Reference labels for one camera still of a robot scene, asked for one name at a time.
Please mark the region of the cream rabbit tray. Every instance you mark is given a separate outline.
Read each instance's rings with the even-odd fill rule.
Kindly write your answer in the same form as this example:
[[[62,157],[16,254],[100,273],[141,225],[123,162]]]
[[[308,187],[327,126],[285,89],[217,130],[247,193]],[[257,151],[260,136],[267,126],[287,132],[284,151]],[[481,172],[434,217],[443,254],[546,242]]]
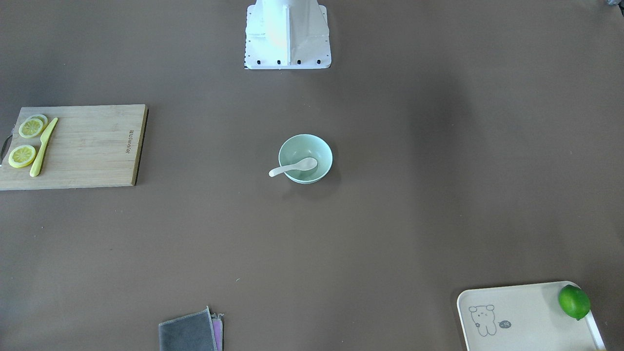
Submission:
[[[465,290],[457,298],[468,351],[604,351],[592,313],[577,320],[560,307],[570,281]]]

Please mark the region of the stacked lemon slices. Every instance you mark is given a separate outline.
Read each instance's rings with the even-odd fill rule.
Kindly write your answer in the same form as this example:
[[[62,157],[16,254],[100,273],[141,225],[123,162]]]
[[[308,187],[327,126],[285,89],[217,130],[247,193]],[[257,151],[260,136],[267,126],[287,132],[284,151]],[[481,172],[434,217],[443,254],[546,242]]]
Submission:
[[[44,132],[48,118],[44,114],[34,114],[27,118],[19,127],[18,134],[22,138],[35,138]]]

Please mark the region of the bamboo cutting board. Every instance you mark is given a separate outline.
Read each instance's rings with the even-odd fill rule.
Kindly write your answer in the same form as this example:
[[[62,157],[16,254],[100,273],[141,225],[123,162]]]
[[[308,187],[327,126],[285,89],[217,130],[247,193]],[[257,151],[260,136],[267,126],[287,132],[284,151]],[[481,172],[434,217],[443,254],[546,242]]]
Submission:
[[[134,186],[148,114],[144,104],[23,107],[14,129],[43,114],[58,119],[45,149],[40,174],[16,169],[3,158],[0,188],[8,190]]]

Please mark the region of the white ceramic spoon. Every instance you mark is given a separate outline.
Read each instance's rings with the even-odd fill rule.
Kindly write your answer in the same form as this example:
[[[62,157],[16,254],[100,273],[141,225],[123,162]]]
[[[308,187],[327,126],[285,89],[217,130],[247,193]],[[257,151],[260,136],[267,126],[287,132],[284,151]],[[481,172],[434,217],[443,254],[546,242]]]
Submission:
[[[316,158],[307,157],[297,163],[274,168],[268,172],[268,175],[270,177],[276,177],[279,174],[287,173],[289,171],[309,171],[309,170],[314,169],[317,166],[318,166],[318,160],[316,160]]]

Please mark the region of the green lime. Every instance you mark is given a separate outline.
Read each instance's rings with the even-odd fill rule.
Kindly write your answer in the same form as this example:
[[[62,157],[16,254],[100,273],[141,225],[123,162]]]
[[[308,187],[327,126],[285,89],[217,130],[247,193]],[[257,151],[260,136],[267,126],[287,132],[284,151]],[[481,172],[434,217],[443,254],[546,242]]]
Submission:
[[[575,285],[566,285],[560,289],[558,295],[560,309],[571,318],[581,320],[591,310],[591,302],[588,295]]]

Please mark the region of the grey folded cloth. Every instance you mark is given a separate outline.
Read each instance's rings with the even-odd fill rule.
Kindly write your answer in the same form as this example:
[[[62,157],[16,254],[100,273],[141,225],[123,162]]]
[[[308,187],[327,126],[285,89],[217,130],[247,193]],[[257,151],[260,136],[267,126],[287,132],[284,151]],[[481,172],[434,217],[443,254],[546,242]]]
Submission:
[[[223,314],[203,311],[174,318],[158,325],[161,351],[222,351]]]

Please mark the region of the lemon slice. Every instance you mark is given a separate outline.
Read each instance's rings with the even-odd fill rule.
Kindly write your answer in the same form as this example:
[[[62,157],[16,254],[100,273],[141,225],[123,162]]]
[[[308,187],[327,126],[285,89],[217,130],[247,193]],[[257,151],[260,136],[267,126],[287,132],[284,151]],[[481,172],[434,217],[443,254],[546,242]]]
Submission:
[[[37,150],[31,145],[22,145],[16,147],[8,157],[8,162],[11,167],[16,169],[29,166],[34,162],[37,156]]]

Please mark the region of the yellow plastic knife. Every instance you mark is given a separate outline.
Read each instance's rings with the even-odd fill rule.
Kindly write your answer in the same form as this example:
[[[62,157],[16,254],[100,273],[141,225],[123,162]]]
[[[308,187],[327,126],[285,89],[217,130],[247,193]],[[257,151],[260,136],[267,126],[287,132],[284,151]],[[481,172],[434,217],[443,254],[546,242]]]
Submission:
[[[58,117],[53,118],[53,120],[51,120],[51,122],[45,127],[44,131],[41,133],[40,148],[38,150],[36,157],[34,158],[33,164],[29,171],[29,175],[31,177],[37,177],[41,172],[41,168],[42,168],[44,157],[45,157],[45,151],[47,149],[49,139],[51,138],[51,134],[53,133],[53,130],[55,129],[56,124],[58,123],[58,120],[59,120]]]

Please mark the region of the mint green bowl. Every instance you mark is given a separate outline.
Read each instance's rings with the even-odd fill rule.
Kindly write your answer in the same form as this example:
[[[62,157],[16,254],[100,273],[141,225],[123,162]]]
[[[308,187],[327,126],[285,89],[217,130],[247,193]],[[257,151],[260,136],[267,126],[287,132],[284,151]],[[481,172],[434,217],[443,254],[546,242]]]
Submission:
[[[307,157],[317,160],[318,164],[314,169],[292,170],[286,172],[285,176],[298,184],[312,184],[325,177],[333,165],[332,149],[322,138],[312,134],[292,136],[279,149],[278,162],[280,166],[289,166]]]

